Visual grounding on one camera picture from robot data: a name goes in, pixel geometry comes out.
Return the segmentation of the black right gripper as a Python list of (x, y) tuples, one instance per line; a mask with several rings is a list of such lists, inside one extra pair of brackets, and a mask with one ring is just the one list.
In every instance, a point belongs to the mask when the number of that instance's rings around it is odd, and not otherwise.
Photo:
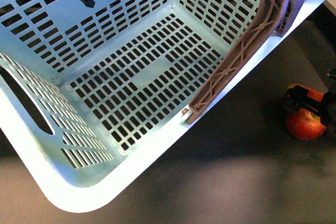
[(285, 93), (286, 129), (295, 138), (335, 138), (335, 82), (326, 93), (291, 84)]

